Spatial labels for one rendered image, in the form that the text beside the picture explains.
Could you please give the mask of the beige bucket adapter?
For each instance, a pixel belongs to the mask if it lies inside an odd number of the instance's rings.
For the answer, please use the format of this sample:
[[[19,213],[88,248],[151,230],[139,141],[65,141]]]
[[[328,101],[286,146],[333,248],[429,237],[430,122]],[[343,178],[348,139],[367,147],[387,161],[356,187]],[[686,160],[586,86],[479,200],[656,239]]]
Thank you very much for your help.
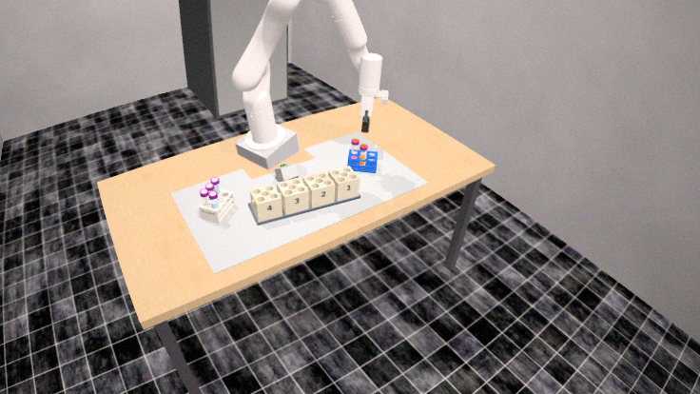
[[[273,184],[250,189],[250,198],[258,222],[282,216],[282,198]]]
[[[309,209],[309,191],[300,178],[277,183],[277,191],[285,215]]]
[[[359,196],[360,177],[350,167],[328,170],[328,176],[335,184],[337,201]]]
[[[312,208],[334,203],[335,184],[326,172],[304,176],[302,182],[309,191],[309,205]]]

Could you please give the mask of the purple-capped tube with orange label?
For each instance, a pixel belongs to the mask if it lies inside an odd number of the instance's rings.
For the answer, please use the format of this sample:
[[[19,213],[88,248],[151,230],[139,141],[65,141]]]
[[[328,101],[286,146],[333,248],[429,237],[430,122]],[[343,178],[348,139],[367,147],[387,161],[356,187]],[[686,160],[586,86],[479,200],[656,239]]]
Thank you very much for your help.
[[[358,139],[352,139],[352,142],[351,142],[351,144],[352,144],[351,153],[353,153],[353,154],[357,154],[357,153],[358,153],[359,143],[360,143],[360,140],[358,140]],[[352,158],[352,159],[356,159],[357,157],[356,157],[356,156],[351,156],[351,158]]]

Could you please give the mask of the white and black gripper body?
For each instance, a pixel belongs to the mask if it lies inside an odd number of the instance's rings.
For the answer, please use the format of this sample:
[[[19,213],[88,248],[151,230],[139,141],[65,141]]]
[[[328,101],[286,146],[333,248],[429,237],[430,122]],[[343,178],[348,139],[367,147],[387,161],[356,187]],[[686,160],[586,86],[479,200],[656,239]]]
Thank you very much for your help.
[[[371,119],[375,97],[374,97],[374,96],[364,95],[364,94],[361,94],[361,93],[360,93],[360,95],[361,95],[361,100],[360,100],[360,118],[362,118],[363,115],[365,116],[365,111],[368,110],[368,117],[369,117],[369,119]]]

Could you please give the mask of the white tube rack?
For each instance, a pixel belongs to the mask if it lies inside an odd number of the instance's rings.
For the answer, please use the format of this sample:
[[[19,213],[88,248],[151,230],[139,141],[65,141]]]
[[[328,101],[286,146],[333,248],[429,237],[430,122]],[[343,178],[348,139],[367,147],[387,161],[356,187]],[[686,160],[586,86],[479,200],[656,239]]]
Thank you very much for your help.
[[[211,204],[209,207],[203,207],[203,203],[199,205],[201,219],[219,224],[228,211],[235,205],[233,193],[230,191],[221,189],[221,193],[218,194],[218,200],[219,199],[221,199],[219,201],[219,207],[216,209],[211,208]],[[220,211],[219,215],[218,211]]]

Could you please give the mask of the grey bench mat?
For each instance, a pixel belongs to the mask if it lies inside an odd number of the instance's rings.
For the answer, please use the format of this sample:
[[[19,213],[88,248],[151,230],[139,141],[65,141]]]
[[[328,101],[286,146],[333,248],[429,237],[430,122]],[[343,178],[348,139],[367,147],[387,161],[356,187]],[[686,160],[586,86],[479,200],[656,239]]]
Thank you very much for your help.
[[[219,176],[220,189],[233,192],[234,206],[217,224],[201,219],[201,189],[210,180],[170,193],[186,225],[214,274],[260,256],[304,236],[378,206],[428,182],[358,132],[304,148],[314,159],[296,164],[299,178],[347,167],[352,139],[359,139],[368,151],[378,152],[376,173],[355,173],[360,177],[360,198],[271,223],[257,225],[251,210],[250,189],[273,184],[276,173],[252,179],[243,169]]]

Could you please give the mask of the blue tube rack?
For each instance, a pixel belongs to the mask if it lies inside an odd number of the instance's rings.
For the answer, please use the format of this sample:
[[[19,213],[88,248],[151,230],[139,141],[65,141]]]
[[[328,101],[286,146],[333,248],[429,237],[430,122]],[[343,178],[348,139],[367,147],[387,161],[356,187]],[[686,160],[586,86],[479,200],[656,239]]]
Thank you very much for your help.
[[[351,153],[351,150],[349,151],[349,155],[348,155],[348,164],[347,164],[348,167],[350,167],[354,171],[376,173],[377,160],[378,160],[378,153],[377,152],[367,151],[366,159],[361,160],[360,159],[360,150],[358,150],[357,154]],[[370,156],[369,153],[374,153],[376,155]],[[357,159],[352,159],[352,158],[350,158],[351,156],[356,156]],[[368,159],[372,159],[374,161],[370,161]],[[360,161],[366,162],[365,166],[360,166]],[[363,167],[363,168],[361,168],[361,167]]]

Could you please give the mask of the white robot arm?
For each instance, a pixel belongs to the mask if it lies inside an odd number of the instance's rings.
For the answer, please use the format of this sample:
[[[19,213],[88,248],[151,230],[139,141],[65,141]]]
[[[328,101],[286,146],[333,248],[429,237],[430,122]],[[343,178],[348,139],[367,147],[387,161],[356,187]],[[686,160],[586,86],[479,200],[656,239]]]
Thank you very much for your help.
[[[269,0],[262,20],[232,74],[235,88],[243,92],[250,128],[245,143],[253,150],[275,148],[285,138],[284,129],[275,123],[272,109],[269,59],[300,1]],[[388,90],[379,90],[382,57],[368,53],[367,36],[352,0],[314,1],[327,6],[336,23],[347,53],[360,75],[359,93],[381,97],[381,104],[387,106]]]

